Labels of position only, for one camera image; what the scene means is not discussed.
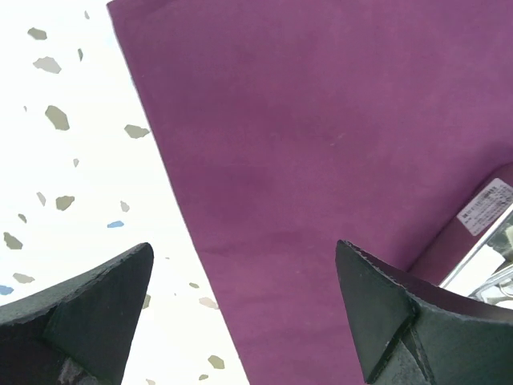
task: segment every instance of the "purple cloth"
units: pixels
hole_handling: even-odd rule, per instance
[[[251,384],[362,383],[336,241],[407,269],[513,160],[511,2],[110,11]]]

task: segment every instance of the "white floor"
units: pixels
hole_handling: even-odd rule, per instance
[[[123,384],[244,385],[105,4],[0,14],[0,305],[148,241],[151,299]]]

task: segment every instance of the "label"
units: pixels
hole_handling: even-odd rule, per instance
[[[476,236],[513,203],[513,187],[495,178],[458,214],[467,230]]]

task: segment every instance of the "terrazzo floor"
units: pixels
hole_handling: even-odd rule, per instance
[[[0,14],[0,305],[148,241],[123,384],[244,385],[105,5],[20,0]]]

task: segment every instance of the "blue speckle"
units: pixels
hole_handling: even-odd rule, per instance
[[[116,221],[107,225],[108,229],[115,229],[116,227],[123,227],[125,224],[122,221]]]
[[[0,295],[9,295],[14,291],[12,287],[0,285]]]

